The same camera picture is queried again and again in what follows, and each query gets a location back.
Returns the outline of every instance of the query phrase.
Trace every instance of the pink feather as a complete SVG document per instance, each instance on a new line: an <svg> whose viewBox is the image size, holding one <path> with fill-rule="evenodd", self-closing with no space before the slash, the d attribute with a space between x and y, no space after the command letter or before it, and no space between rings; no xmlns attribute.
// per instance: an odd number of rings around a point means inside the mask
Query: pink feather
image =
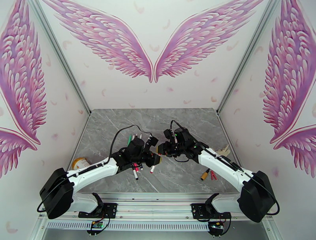
<svg viewBox="0 0 316 240"><path fill-rule="evenodd" d="M269 46L263 113L274 143L295 125L315 83L316 42L296 0L282 0Z"/></svg>
<svg viewBox="0 0 316 240"><path fill-rule="evenodd" d="M44 73L34 24L25 0L17 0L0 39L1 95L22 133L40 144L36 129L45 123Z"/></svg>
<svg viewBox="0 0 316 240"><path fill-rule="evenodd" d="M43 0L53 8L61 25L92 52L132 78L152 82L152 64L136 35L119 18L68 0Z"/></svg>
<svg viewBox="0 0 316 240"><path fill-rule="evenodd" d="M31 148L37 150L35 145L25 136L16 131L0 127L0 178L17 167L21 151Z"/></svg>
<svg viewBox="0 0 316 240"><path fill-rule="evenodd" d="M313 178L316 176L316 124L288 133L274 149L280 147L291 151L295 167L300 166Z"/></svg>
<svg viewBox="0 0 316 240"><path fill-rule="evenodd" d="M162 75L176 77L215 52L249 21L253 8L262 1L233 0L184 20L155 64L155 82Z"/></svg>

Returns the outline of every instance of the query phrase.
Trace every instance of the white wall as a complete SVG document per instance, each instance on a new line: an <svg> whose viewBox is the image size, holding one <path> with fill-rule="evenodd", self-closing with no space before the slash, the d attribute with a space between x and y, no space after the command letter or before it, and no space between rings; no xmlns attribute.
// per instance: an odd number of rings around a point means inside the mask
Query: white wall
<svg viewBox="0 0 316 240"><path fill-rule="evenodd" d="M162 76L158 83L145 76L131 78L112 69L92 53L70 31L60 25L56 12L39 0L62 47L66 59L91 109L108 108L217 108L243 56L268 0L262 0L250 22L216 52L184 74ZM199 1L103 1L73 0L85 7L122 19L133 30L155 64L179 24L191 15L228 3L228 0Z"/></svg>
<svg viewBox="0 0 316 240"><path fill-rule="evenodd" d="M14 2L1 2L1 33L7 25ZM3 172L0 178L2 208L0 239L29 238L38 217L36 207L40 203L39 191L55 169L66 167L69 163L87 118L82 104L31 10L30 19L34 21L35 30L39 35L45 80L44 100L47 102L46 123L37 129L36 136L41 143L40 145L34 143L37 151L31 149L22 151L18 158L17 168L13 167L6 175ZM0 97L0 127L15 130L21 134L2 97ZM0 159L3 160L3 157L4 153L1 152Z"/></svg>
<svg viewBox="0 0 316 240"><path fill-rule="evenodd" d="M305 20L316 29L315 1L297 0L297 2L301 4ZM295 167L293 156L289 150L284 147L273 149L275 143L269 143L274 136L273 128L263 121L263 98L266 98L263 97L263 91L268 47L275 19L280 16L280 9L281 4L269 21L256 46L256 52L251 56L237 83L235 89L238 89L238 92L231 95L224 107L222 119L235 143L237 154L244 167L255 172L262 170L269 176L276 198L280 203L280 214L274 219L283 239L315 239L316 179L312 178L311 174L306 174L305 170L301 170L300 166ZM308 43L309 50L311 53L315 53L312 44L312 41ZM308 59L308 64L313 68L316 62L311 58ZM314 74L305 75L305 80L310 79L309 77L313 79L315 76ZM315 99L316 88L313 87L292 131L316 123ZM310 163L314 164L316 157L313 146L311 152L314 159Z"/></svg>

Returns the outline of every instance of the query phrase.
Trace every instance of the pink wing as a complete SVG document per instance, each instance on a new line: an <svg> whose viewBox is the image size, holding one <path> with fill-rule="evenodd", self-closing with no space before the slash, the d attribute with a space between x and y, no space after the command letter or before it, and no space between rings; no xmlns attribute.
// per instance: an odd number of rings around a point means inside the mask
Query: pink wing
<svg viewBox="0 0 316 240"><path fill-rule="evenodd" d="M0 178L2 171L7 174L12 167L17 167L21 151L31 148L37 150L32 142L13 130L0 127Z"/></svg>
<svg viewBox="0 0 316 240"><path fill-rule="evenodd" d="M270 143L288 133L315 83L316 43L296 0L282 0L281 19L272 30L263 113L274 127Z"/></svg>
<svg viewBox="0 0 316 240"><path fill-rule="evenodd" d="M162 75L175 77L215 52L244 26L263 0L233 0L221 7L190 16L174 31L159 56L155 82Z"/></svg>
<svg viewBox="0 0 316 240"><path fill-rule="evenodd" d="M25 0L15 3L1 35L0 56L0 93L18 129L40 144L36 129L45 123L44 73Z"/></svg>
<svg viewBox="0 0 316 240"><path fill-rule="evenodd" d="M119 18L68 0L43 0L58 14L61 25L94 54L132 78L145 75L152 82L152 64L136 35Z"/></svg>
<svg viewBox="0 0 316 240"><path fill-rule="evenodd" d="M316 176L316 124L290 132L274 146L274 149L280 147L291 151L295 167L299 165L313 178Z"/></svg>

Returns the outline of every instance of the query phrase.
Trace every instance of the red clip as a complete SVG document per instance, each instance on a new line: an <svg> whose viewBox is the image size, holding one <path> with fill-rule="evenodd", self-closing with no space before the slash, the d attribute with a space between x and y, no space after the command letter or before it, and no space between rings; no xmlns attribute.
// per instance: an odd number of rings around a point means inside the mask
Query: red clip
<svg viewBox="0 0 316 240"><path fill-rule="evenodd" d="M217 177L216 177L215 173L211 170L211 179L213 180L213 178L215 180L217 180Z"/></svg>

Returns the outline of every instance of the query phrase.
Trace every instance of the marble tabletop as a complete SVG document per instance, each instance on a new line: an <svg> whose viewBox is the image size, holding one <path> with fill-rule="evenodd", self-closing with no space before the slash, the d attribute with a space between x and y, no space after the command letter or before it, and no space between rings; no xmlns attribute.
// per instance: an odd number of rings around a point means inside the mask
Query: marble tabletop
<svg viewBox="0 0 316 240"><path fill-rule="evenodd" d="M76 158L86 157L89 163L106 158L116 132L126 126L137 124L144 131L165 142L163 131L174 119L186 127L199 141L208 144L214 150L227 146L227 140L213 109L96 109L93 110L88 126L78 147ZM115 141L113 151L127 145L130 134L138 133L136 127L124 130ZM146 142L148 135L143 134ZM216 174L217 180L210 175L205 181L200 177L207 168L193 160L178 163L173 158L163 157L153 174L144 166L135 180L132 169L115 176L106 177L83 188L82 192L185 192L185 193L233 193L236 189Z"/></svg>

